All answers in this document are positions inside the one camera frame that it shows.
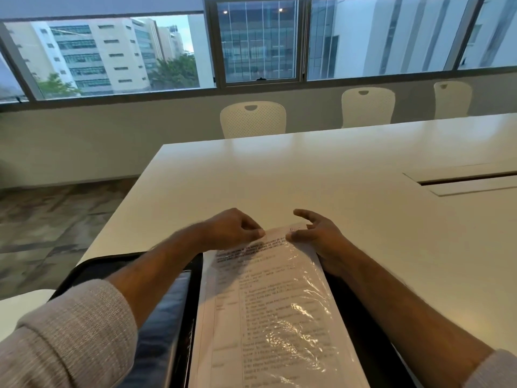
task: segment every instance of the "patterned carpet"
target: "patterned carpet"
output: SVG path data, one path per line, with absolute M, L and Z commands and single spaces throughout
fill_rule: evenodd
M 57 288 L 136 180 L 0 192 L 0 300 Z

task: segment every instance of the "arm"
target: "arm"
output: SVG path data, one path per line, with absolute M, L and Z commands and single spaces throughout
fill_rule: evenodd
M 0 342 L 0 386 L 108 388 L 131 370 L 138 327 L 199 252 L 261 238 L 230 209 L 171 235 L 107 280 L 73 287 L 26 314 Z
M 313 224 L 287 240 L 314 247 L 324 269 L 348 284 L 425 387 L 462 386 L 493 353 L 355 247 L 332 221 L 307 210 L 294 214 Z

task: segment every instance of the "tabletop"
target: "tabletop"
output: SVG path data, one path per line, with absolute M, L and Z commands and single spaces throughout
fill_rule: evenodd
M 147 250 L 230 207 L 265 229 L 307 208 L 446 317 L 517 353 L 517 189 L 438 196 L 404 174 L 504 162 L 515 147 L 516 114 L 167 144 L 81 261 Z

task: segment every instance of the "chair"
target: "chair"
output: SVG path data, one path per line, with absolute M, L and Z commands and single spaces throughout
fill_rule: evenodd
M 0 341 L 15 330 L 16 323 L 25 313 L 42 306 L 54 292 L 55 290 L 34 290 L 0 300 Z
M 224 138 L 285 133 L 287 115 L 281 104 L 267 101 L 242 102 L 221 111 Z
M 444 81 L 434 84 L 436 110 L 434 119 L 467 117 L 472 87 L 463 82 Z
M 342 128 L 391 123 L 394 108 L 395 93 L 387 88 L 351 88 L 341 96 Z

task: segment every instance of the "sleeve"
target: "sleeve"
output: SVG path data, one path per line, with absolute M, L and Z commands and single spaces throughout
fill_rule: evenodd
M 510 388 L 517 386 L 517 358 L 506 350 L 493 352 L 474 371 L 464 388 Z
M 0 386 L 110 388 L 133 366 L 138 330 L 122 294 L 91 280 L 26 314 L 0 342 Z

